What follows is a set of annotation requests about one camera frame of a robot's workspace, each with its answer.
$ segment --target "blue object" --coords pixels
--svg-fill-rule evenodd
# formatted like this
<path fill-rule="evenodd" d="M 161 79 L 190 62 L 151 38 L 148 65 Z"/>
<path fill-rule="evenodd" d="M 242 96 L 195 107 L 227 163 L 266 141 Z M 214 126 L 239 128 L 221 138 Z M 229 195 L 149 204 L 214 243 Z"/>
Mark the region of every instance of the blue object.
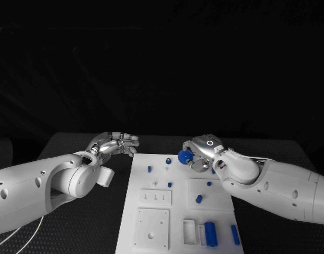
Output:
<path fill-rule="evenodd" d="M 178 159 L 179 159 L 179 162 L 187 165 L 187 160 L 194 159 L 194 154 L 191 153 L 190 150 L 185 150 L 185 151 L 181 150 L 178 154 Z"/>
<path fill-rule="evenodd" d="M 218 246 L 216 224 L 213 222 L 205 222 L 204 228 L 205 228 L 207 246 L 210 247 Z"/>
<path fill-rule="evenodd" d="M 239 238 L 239 233 L 237 233 L 236 225 L 231 225 L 231 230 L 233 230 L 233 240 L 234 240 L 234 244 L 236 244 L 236 245 L 240 245 L 240 238 Z"/>
<path fill-rule="evenodd" d="M 197 200 L 195 200 L 198 204 L 201 203 L 201 200 L 203 200 L 203 196 L 198 195 Z"/>

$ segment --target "table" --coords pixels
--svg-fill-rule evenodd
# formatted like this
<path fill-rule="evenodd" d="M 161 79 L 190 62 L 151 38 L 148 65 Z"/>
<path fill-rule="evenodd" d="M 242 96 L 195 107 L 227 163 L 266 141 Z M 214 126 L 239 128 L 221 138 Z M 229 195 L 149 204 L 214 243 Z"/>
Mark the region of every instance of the table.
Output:
<path fill-rule="evenodd" d="M 94 133 L 57 133 L 39 159 L 84 150 Z M 140 153 L 177 154 L 191 137 L 139 135 Z M 221 138 L 227 147 L 250 156 L 272 158 L 315 170 L 295 141 Z M 109 188 L 96 186 L 90 194 L 64 204 L 44 218 L 38 234 L 22 253 L 114 253 L 123 215 L 132 158 L 113 156 L 106 166 L 116 171 Z M 324 225 L 295 222 L 233 198 L 244 253 L 324 253 Z M 16 253 L 29 240 L 39 220 L 23 226 L 0 246 Z M 9 236 L 0 235 L 0 241 Z"/>

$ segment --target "cable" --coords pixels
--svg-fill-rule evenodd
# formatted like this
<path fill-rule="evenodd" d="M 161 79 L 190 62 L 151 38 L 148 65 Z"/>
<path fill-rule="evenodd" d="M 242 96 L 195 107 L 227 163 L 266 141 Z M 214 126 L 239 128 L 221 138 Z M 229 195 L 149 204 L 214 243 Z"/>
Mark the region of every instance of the cable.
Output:
<path fill-rule="evenodd" d="M 9 237 L 0 242 L 0 245 L 7 241 L 7 239 L 18 233 L 20 228 L 15 230 L 15 232 L 9 235 Z"/>
<path fill-rule="evenodd" d="M 273 160 L 273 159 L 268 159 L 268 158 L 262 158 L 262 157 L 244 156 L 244 155 L 239 154 L 231 148 L 229 148 L 229 151 L 230 151 L 234 155 L 242 156 L 242 157 L 249 158 L 249 159 L 260 159 L 260 160 L 272 160 L 272 161 L 276 161 L 276 160 Z"/>
<path fill-rule="evenodd" d="M 19 254 L 19 252 L 25 249 L 26 245 L 31 243 L 31 240 L 32 240 L 32 238 L 33 238 L 33 237 L 35 237 L 35 235 L 36 235 L 36 232 L 38 232 L 38 229 L 39 229 L 41 224 L 42 224 L 42 220 L 39 221 L 36 231 L 35 231 L 33 235 L 31 236 L 29 241 L 26 242 L 25 246 L 22 247 L 22 249 L 18 251 L 18 253 L 16 253 L 16 254 Z"/>

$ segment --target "hole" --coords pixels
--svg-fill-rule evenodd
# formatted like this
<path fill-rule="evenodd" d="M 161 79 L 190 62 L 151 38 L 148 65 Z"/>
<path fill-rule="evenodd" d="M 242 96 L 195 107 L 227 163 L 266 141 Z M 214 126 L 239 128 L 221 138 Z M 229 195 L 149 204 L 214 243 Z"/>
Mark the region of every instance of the hole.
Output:
<path fill-rule="evenodd" d="M 3 189 L 3 190 L 0 191 L 0 197 L 2 197 L 2 199 L 6 199 L 6 198 L 7 198 L 7 189 Z"/>
<path fill-rule="evenodd" d="M 292 198 L 298 198 L 298 191 L 296 190 L 292 193 Z"/>
<path fill-rule="evenodd" d="M 38 186 L 38 188 L 41 187 L 41 185 L 42 185 L 42 180 L 36 177 L 36 179 L 35 179 L 35 184 L 36 184 L 36 186 Z"/>

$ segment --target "silver robotic hand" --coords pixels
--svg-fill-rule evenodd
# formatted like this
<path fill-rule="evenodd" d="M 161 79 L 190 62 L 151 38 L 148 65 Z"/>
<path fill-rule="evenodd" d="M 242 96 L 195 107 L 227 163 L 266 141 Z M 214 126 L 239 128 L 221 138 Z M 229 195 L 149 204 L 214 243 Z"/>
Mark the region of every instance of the silver robotic hand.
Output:
<path fill-rule="evenodd" d="M 0 234 L 22 227 L 62 204 L 83 198 L 96 183 L 109 187 L 114 172 L 101 165 L 111 155 L 133 156 L 139 138 L 104 132 L 85 151 L 0 170 Z"/>
<path fill-rule="evenodd" d="M 211 167 L 224 190 L 259 208 L 291 220 L 324 224 L 324 176 L 318 173 L 239 154 L 211 134 L 184 143 L 179 162 L 197 172 Z"/>

